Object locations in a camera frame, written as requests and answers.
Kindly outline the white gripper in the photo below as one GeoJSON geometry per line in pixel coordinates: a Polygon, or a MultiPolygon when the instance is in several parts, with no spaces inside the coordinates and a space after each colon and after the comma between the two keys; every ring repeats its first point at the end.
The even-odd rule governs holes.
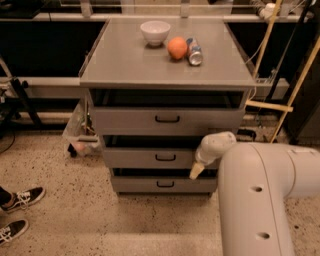
{"type": "Polygon", "coordinates": [[[192,165],[189,178],[195,180],[205,169],[205,166],[209,166],[216,159],[221,158],[236,143],[235,135],[229,131],[203,137],[196,150],[196,162],[192,165]]]}

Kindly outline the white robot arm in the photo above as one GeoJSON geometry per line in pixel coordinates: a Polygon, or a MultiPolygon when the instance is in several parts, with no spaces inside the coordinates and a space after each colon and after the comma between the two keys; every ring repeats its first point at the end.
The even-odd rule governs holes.
{"type": "Polygon", "coordinates": [[[295,256],[284,200],[320,193],[320,152],[239,142],[231,132],[202,138],[189,178],[219,161],[223,256],[295,256]]]}

